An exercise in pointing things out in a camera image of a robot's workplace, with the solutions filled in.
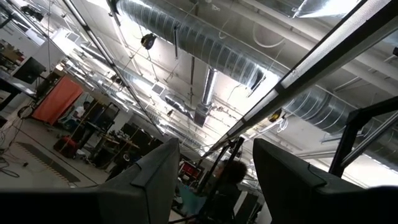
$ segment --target ceiling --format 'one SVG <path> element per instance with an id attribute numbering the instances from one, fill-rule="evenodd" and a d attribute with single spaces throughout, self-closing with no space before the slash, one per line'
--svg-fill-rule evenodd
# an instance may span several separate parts
<path id="1" fill-rule="evenodd" d="M 254 1 L 250 0 L 233 2 L 230 0 L 217 0 L 210 1 L 210 3 L 200 2 L 196 5 L 187 0 L 158 1 L 171 2 L 173 5 L 191 14 L 195 12 L 193 7 L 197 6 L 197 17 L 219 29 L 220 36 L 228 34 L 238 39 L 240 42 L 248 45 L 250 49 L 254 49 L 266 55 L 266 57 L 272 58 L 276 61 L 275 63 L 282 65 L 287 71 L 299 63 L 308 53 L 308 46 L 314 46 L 341 20 L 339 17 L 295 19 L 285 17 L 283 19 L 280 16 L 275 16 L 277 12 L 269 11 L 269 8 L 261 7 L 259 9 L 254 7 Z M 40 4 L 44 8 L 49 8 L 48 0 L 31 0 L 31 2 Z M 81 32 L 82 35 L 86 35 L 77 23 L 77 20 L 66 10 L 62 0 L 52 2 L 53 4 L 50 7 L 50 12 L 52 12 L 50 13 L 50 23 L 52 27 L 72 25 L 70 29 L 73 29 L 74 32 Z M 117 35 L 113 18 L 108 15 L 109 7 L 106 0 L 82 0 L 73 1 L 73 3 L 91 30 L 102 40 L 115 61 L 142 75 L 150 82 L 162 85 L 183 99 L 189 107 L 196 108 L 197 104 L 201 101 L 205 87 L 206 63 L 197 58 L 194 59 L 195 66 L 193 69 L 193 79 L 191 80 L 192 56 L 188 53 L 179 49 L 178 58 L 176 58 L 173 44 L 161 38 L 157 38 L 153 48 L 150 50 L 142 48 L 140 43 L 141 37 L 149 34 L 150 31 L 127 18 L 119 17 L 122 24 L 121 31 L 128 44 L 128 49 L 126 49 Z M 66 17 L 66 20 L 70 21 L 68 24 L 59 17 L 59 15 L 66 12 L 69 15 Z M 273 26 L 263 26 L 264 21 L 268 21 Z M 299 21 L 302 29 L 299 26 L 293 26 L 294 24 L 292 25 L 291 21 Z M 275 47 L 261 47 L 256 43 L 252 35 L 254 26 L 256 26 L 254 33 L 257 42 L 260 42 L 262 45 L 275 45 L 281 40 L 284 41 Z M 289 34 L 289 38 L 285 34 L 282 35 L 275 32 L 275 30 L 284 30 L 285 34 Z M 317 30 L 317 35 L 309 35 L 308 30 Z M 302 42 L 307 43 L 307 45 L 298 44 L 296 40 L 293 40 L 293 36 L 297 37 L 297 40 L 300 39 Z M 369 49 L 367 53 L 379 61 L 389 64 L 389 66 L 398 71 L 398 60 L 396 60 L 396 57 L 392 57 L 393 48 L 391 44 L 380 42 Z M 397 90 L 398 92 L 398 81 L 396 78 L 388 78 L 387 74 L 377 71 L 370 67 L 369 64 L 363 63 L 363 61 L 355 60 L 351 64 L 359 71 L 369 72 L 380 80 L 387 80 L 392 86 L 393 91 L 387 91 L 385 88 L 381 88 L 380 85 L 374 85 L 361 78 L 351 85 L 338 88 L 357 77 L 352 71 L 342 68 L 320 80 L 317 84 L 356 107 L 369 106 L 386 100 L 395 96 L 394 93 L 396 92 L 394 91 Z M 150 103 L 143 102 L 151 111 L 155 111 L 162 119 L 173 123 L 178 129 L 197 139 L 202 146 L 208 146 L 217 142 L 238 119 L 273 87 L 272 84 L 269 86 L 269 83 L 275 84 L 274 82 L 277 81 L 277 79 L 272 81 L 271 78 L 266 80 L 268 82 L 264 82 L 265 84 L 250 95 L 251 90 L 248 87 L 238 83 L 228 75 L 218 75 L 212 100 L 213 109 L 210 111 L 210 115 L 207 117 L 206 123 L 202 128 L 177 111 L 168 117 L 166 115 L 167 112 L 173 108 L 164 101 L 156 98 L 153 93 L 140 91 L 140 94 L 145 99 L 152 98 Z M 338 141 L 322 141 L 322 139 L 328 137 L 326 132 L 321 131 L 294 115 L 289 116 L 287 119 L 289 123 L 285 129 L 280 129 L 277 126 L 258 137 L 278 144 L 280 147 L 294 154 L 336 149 Z M 249 130 L 248 134 L 251 135 L 253 131 L 258 133 L 259 130 L 268 124 L 267 121 L 258 124 L 254 129 Z M 252 141 L 246 141 L 243 147 L 244 150 L 241 159 L 249 164 L 252 158 Z M 330 162 L 327 159 L 323 161 L 324 164 L 330 164 Z M 365 184 L 365 186 L 373 185 L 377 184 L 374 182 Z"/>

